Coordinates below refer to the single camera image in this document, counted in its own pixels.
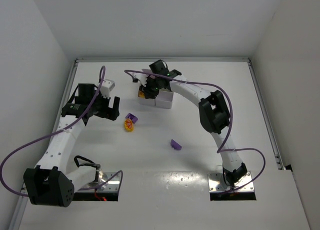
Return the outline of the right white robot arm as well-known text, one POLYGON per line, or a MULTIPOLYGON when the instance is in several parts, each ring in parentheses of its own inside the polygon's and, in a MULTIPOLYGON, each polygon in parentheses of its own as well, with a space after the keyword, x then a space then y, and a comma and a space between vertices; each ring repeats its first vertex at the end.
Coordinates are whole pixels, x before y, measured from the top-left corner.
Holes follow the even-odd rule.
POLYGON ((230 137, 231 112, 223 92, 217 89, 210 92, 191 83, 178 70, 169 70, 162 60, 150 64, 152 74, 140 86, 146 99, 154 99, 160 90, 177 93, 197 106, 199 120, 203 129, 210 133, 222 158, 222 172, 225 184, 234 188, 235 184, 247 174, 247 167, 236 152, 230 137))

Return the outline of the purple arch lego with red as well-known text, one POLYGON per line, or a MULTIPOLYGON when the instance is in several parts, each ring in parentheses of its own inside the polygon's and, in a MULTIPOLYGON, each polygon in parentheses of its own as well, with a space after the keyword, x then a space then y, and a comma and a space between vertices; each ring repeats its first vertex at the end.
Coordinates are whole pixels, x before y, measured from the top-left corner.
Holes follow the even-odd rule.
POLYGON ((135 124, 138 121, 138 118, 134 116, 132 113, 128 113, 125 119, 130 119, 133 124, 135 124))

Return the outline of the yellow lego brick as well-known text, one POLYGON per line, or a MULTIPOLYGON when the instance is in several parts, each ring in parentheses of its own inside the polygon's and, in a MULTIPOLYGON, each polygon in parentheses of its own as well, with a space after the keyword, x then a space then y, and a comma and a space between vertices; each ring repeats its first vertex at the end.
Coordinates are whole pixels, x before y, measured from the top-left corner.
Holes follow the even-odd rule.
POLYGON ((139 98, 142 98, 142 99, 145 99, 145 94, 144 94, 144 92, 138 91, 138 97, 139 97, 139 98))

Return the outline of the orange printed round lego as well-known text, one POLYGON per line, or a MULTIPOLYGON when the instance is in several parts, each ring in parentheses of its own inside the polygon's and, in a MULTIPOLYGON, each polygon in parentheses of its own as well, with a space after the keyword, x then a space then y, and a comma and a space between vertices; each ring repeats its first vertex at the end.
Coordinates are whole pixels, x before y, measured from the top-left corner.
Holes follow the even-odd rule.
POLYGON ((127 132, 132 132, 134 131, 134 123, 131 119, 126 118, 124 120, 124 128, 127 132))

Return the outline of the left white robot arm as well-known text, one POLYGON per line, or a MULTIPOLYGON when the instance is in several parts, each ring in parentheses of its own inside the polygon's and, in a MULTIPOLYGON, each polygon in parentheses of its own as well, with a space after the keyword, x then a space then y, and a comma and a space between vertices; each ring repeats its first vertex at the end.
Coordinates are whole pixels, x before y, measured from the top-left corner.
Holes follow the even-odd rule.
POLYGON ((85 157, 75 156, 76 170, 66 173, 74 145, 92 116, 115 121, 120 98, 109 106, 112 80, 101 86, 80 83, 64 105, 55 135, 35 168, 25 170, 23 180, 31 204, 67 207, 79 190, 98 190, 107 183, 101 166, 85 157))

